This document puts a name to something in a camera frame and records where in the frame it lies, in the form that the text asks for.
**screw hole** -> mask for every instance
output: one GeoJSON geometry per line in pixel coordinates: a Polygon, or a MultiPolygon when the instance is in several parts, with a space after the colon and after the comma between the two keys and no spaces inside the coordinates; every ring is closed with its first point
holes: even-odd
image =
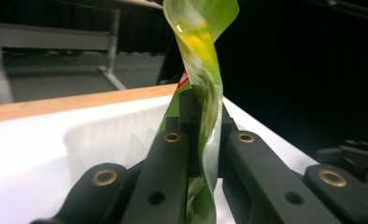
{"type": "Polygon", "coordinates": [[[303,197],[301,197],[301,195],[295,193],[295,192],[287,192],[284,195],[284,198],[292,204],[296,204],[296,205],[300,205],[304,203],[304,199],[303,197]]]}
{"type": "Polygon", "coordinates": [[[163,138],[166,142],[178,142],[181,139],[181,135],[179,135],[178,133],[168,133],[167,135],[164,136],[163,138]]]}
{"type": "Polygon", "coordinates": [[[318,178],[324,181],[326,184],[342,188],[347,185],[347,180],[340,174],[331,170],[319,170],[318,178]]]}
{"type": "Polygon", "coordinates": [[[106,186],[112,184],[117,177],[118,174],[114,170],[100,170],[93,175],[92,182],[95,186],[106,186]]]}
{"type": "Polygon", "coordinates": [[[251,136],[250,134],[247,133],[241,133],[237,136],[237,139],[239,139],[239,141],[244,142],[244,143],[252,143],[254,142],[254,137],[251,136]]]}
{"type": "Polygon", "coordinates": [[[150,204],[160,204],[164,201],[164,194],[160,191],[152,192],[149,195],[150,204]]]}

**red tag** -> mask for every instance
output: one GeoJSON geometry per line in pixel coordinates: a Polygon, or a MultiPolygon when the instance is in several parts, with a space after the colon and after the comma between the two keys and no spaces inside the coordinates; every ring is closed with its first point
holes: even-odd
{"type": "Polygon", "coordinates": [[[186,84],[188,81],[189,81],[189,79],[188,79],[188,74],[187,74],[187,72],[184,70],[184,72],[183,72],[183,76],[181,77],[181,80],[178,82],[177,90],[179,90],[182,86],[184,86],[184,84],[186,84]]]}

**wooden table edge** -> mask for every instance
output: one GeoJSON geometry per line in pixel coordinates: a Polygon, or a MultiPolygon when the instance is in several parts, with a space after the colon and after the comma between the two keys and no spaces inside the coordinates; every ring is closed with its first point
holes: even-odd
{"type": "Polygon", "coordinates": [[[172,95],[177,84],[0,105],[0,121],[172,95]]]}

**white container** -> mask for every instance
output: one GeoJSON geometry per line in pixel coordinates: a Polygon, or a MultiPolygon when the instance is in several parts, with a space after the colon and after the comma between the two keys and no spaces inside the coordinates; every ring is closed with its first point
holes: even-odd
{"type": "MultiPolygon", "coordinates": [[[[0,224],[53,217],[69,190],[96,164],[130,168],[147,157],[172,96],[0,122],[0,224]]],[[[294,171],[316,164],[224,98],[240,130],[257,133],[294,171]]],[[[221,190],[218,223],[234,223],[221,190]]]]}

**green plastic bag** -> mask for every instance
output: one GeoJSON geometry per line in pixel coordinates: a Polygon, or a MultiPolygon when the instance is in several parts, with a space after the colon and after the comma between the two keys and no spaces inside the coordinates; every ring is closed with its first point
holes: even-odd
{"type": "Polygon", "coordinates": [[[234,21],[236,0],[165,0],[163,12],[172,27],[185,71],[166,110],[178,116],[178,95],[193,89],[202,106],[198,152],[200,171],[188,185],[186,223],[216,223],[213,199],[218,178],[219,139],[222,114],[222,81],[214,42],[234,21]]]}

